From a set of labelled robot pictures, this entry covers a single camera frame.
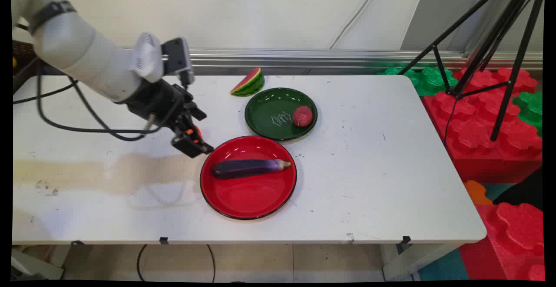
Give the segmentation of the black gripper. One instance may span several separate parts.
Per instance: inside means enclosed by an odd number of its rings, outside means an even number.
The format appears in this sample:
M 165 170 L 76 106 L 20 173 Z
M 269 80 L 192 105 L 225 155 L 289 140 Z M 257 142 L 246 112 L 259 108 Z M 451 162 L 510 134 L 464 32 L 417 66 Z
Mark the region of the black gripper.
M 156 83 L 144 81 L 123 104 L 131 113 L 152 121 L 155 127 L 173 131 L 171 145 L 188 157 L 210 154 L 214 147 L 204 141 L 200 129 L 192 121 L 206 118 L 186 87 L 164 79 Z

